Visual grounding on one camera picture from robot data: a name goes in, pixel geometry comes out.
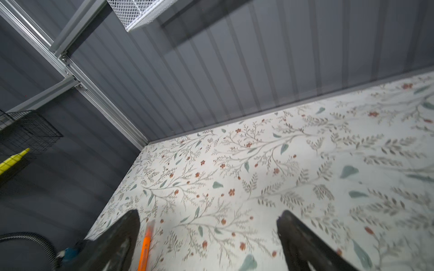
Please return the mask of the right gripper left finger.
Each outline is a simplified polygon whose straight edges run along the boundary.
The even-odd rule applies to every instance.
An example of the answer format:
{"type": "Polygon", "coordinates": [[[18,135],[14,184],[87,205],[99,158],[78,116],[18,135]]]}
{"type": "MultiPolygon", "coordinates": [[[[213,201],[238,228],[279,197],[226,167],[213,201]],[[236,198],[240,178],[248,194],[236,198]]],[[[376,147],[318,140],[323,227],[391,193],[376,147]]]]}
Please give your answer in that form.
{"type": "Polygon", "coordinates": [[[61,271],[128,271],[140,230],[137,210],[126,212],[97,239],[84,249],[61,271]]]}

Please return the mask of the yellow highlighter pen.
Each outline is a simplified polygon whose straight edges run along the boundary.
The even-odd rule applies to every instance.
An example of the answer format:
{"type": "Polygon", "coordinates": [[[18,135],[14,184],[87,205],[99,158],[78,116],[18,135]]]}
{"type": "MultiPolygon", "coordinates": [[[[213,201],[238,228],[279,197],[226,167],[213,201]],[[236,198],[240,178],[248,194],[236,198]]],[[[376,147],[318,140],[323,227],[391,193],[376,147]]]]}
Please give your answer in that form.
{"type": "Polygon", "coordinates": [[[12,155],[6,160],[4,160],[0,166],[0,171],[1,171],[0,175],[3,175],[7,171],[9,171],[14,165],[19,163],[30,152],[30,150],[31,150],[30,148],[27,148],[22,152],[12,155]]]}

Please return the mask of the floral patterned table mat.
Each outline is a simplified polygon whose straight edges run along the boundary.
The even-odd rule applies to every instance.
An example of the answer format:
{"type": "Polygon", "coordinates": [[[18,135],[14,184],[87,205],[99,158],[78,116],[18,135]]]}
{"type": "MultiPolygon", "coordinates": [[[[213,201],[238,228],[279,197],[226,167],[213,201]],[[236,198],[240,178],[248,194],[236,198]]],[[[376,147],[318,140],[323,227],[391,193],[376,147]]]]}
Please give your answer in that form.
{"type": "Polygon", "coordinates": [[[434,75],[146,146],[91,227],[156,227],[151,271],[282,271],[297,216],[361,271],[434,268],[434,75]]]}

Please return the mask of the orange marker pen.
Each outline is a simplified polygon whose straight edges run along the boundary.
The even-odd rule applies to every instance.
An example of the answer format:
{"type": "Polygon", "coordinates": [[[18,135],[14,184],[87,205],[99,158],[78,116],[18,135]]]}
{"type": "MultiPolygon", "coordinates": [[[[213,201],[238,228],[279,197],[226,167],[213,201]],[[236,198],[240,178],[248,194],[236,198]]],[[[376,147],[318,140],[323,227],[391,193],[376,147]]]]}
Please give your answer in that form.
{"type": "Polygon", "coordinates": [[[151,245],[151,240],[153,237],[153,231],[154,231],[155,223],[156,223],[156,221],[152,220],[152,221],[149,221],[146,225],[145,237],[143,239],[142,249],[141,249],[141,254],[140,254],[140,259],[139,259],[139,266],[137,269],[138,271],[146,271],[146,269],[147,269],[150,245],[151,245]]]}

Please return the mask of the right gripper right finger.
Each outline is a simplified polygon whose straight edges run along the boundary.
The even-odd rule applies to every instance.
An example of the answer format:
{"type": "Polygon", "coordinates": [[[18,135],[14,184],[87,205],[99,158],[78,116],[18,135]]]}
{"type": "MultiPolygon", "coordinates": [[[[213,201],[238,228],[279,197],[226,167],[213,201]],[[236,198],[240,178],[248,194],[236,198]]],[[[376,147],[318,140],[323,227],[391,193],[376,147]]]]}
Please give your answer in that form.
{"type": "Polygon", "coordinates": [[[290,211],[283,211],[276,224],[290,271],[356,270],[290,211]]]}

